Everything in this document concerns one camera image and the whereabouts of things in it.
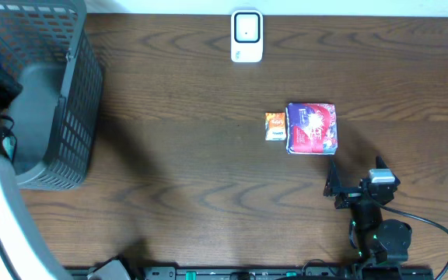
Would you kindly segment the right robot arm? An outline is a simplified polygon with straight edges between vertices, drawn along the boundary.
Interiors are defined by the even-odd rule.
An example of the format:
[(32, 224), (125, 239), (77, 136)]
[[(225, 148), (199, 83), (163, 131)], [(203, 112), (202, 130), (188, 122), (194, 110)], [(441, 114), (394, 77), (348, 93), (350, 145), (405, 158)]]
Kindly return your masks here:
[(373, 264), (400, 264), (408, 260), (411, 227), (396, 219), (383, 219), (383, 206), (394, 199), (400, 180), (381, 157), (376, 167), (355, 187), (341, 183), (334, 160), (330, 161), (324, 196), (335, 198), (336, 209), (348, 209), (352, 216), (350, 238), (363, 260)]

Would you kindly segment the purple pink Carefree pad pack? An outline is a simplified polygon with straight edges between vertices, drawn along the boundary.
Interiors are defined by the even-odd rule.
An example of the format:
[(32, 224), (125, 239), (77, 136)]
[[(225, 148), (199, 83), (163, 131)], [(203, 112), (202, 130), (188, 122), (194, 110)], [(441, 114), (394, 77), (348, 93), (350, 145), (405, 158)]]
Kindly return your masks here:
[(290, 103), (285, 108), (288, 154), (334, 155), (338, 148), (335, 105)]

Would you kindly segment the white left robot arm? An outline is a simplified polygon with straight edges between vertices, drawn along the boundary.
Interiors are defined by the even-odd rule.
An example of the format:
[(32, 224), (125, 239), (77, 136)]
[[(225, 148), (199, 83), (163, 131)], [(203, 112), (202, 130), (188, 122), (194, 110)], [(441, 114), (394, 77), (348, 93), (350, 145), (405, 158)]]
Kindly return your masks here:
[(20, 191), (63, 191), (86, 177), (101, 74), (71, 62), (33, 63), (12, 77), (0, 68), (0, 279), (130, 279), (113, 258), (86, 271), (49, 250)]

